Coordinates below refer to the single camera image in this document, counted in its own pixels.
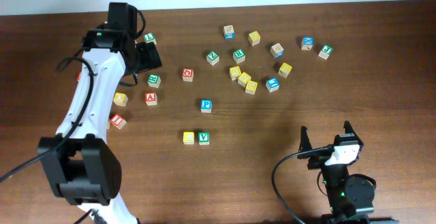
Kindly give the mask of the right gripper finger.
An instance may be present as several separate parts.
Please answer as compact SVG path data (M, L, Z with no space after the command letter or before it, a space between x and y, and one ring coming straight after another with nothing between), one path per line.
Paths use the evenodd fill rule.
M349 121L344 121L344 126L343 126L345 133L342 135L343 137L354 137L355 131L351 125L351 123Z
M298 147L298 156L297 159L308 159L311 155L309 151L313 150L309 136L307 134L307 128L302 126L300 129L300 144Z

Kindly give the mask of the blue P block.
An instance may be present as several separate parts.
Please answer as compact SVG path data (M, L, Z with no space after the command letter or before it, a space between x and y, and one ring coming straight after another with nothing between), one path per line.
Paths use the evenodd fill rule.
M200 110L203 113L211 113L212 112L212 101L209 99L203 99L200 103Z

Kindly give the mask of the yellow C block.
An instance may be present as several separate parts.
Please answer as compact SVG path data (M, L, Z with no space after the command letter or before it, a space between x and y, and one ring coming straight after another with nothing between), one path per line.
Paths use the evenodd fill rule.
M192 131L183 132L183 144L195 144L195 133Z

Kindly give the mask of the green V block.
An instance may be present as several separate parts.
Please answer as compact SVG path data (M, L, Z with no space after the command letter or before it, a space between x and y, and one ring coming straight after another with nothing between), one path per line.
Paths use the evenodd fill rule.
M201 131L198 133L199 145L210 144L210 133L207 131Z

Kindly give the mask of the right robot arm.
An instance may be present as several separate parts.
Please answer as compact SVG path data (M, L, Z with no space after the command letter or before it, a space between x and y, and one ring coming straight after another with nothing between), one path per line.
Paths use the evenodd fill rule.
M311 146L307 128L301 127L299 159L308 161L309 170L319 170L326 188L331 213L321 216L322 223L398 223L389 217L371 219L377 183L363 174L350 174L348 167L359 160L364 143L349 121L344 122L345 132L334 137L325 147Z

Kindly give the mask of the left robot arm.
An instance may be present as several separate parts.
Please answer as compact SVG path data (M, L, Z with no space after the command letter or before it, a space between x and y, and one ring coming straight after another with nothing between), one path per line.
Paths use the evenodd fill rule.
M107 123L117 86L124 76L161 67L153 42L142 35L141 11L110 3L108 19L84 36L82 47L59 63L82 63L67 114L51 138L40 139L37 153L52 192L91 216L95 223L138 223L121 194L122 169L106 143Z

